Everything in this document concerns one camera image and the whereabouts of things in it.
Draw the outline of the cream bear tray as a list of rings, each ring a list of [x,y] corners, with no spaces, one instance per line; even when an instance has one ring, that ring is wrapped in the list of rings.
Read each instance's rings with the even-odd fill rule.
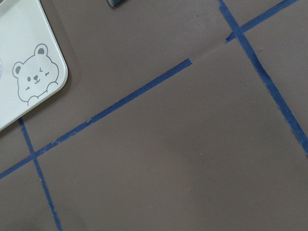
[[[68,68],[38,0],[0,4],[0,128],[58,92]]]

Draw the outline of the grey folded cloth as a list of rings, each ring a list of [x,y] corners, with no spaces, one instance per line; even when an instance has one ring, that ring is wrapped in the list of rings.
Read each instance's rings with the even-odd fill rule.
[[[107,2],[111,7],[116,7],[117,5],[121,4],[124,1],[125,0],[107,0]]]

